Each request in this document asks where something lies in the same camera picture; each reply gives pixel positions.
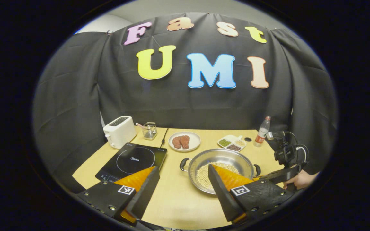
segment glass cup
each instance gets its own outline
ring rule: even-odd
[[[154,122],[147,122],[144,124],[144,127],[148,129],[142,129],[142,133],[144,134],[144,138],[147,140],[153,140],[157,135],[157,126]]]

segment pot handle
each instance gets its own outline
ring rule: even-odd
[[[257,174],[256,174],[255,177],[257,177],[257,176],[259,176],[261,174],[261,167],[259,165],[257,165],[257,164],[254,164],[254,166],[255,166],[255,169],[257,170]]]
[[[182,170],[182,171],[185,171],[185,172],[188,172],[187,170],[184,169],[184,166],[186,164],[186,161],[188,161],[189,158],[185,158],[181,161],[181,163],[179,164],[179,168]]]

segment table surface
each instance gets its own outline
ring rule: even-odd
[[[166,132],[166,128],[157,128],[154,140],[146,140],[140,127],[135,126],[137,136],[131,143],[159,147]],[[178,152],[167,143],[174,133],[189,131],[201,137],[199,147],[191,152]],[[160,180],[142,217],[142,220],[162,227],[176,229],[209,229],[231,225],[227,222],[217,196],[204,193],[197,189],[188,177],[188,172],[179,169],[179,163],[184,158],[192,159],[199,153],[213,148],[221,148],[217,141],[226,136],[249,137],[251,142],[240,153],[246,156],[252,164],[261,167],[261,174],[268,174],[280,170],[283,165],[275,161],[272,148],[263,142],[260,148],[253,145],[257,130],[195,130],[173,129],[166,133],[167,154],[160,169]],[[95,178],[97,172],[117,153],[118,149],[112,148],[108,143],[102,146],[88,158],[72,175],[84,188],[88,189],[100,180]]]

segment letter m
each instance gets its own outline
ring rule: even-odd
[[[215,64],[212,66],[209,60],[201,53],[192,53],[186,56],[191,60],[192,79],[188,83],[190,88],[201,88],[204,82],[201,80],[201,75],[204,76],[207,84],[212,87],[219,74],[219,81],[216,85],[220,88],[235,88],[236,83],[233,81],[232,63],[235,57],[231,55],[219,55]]]

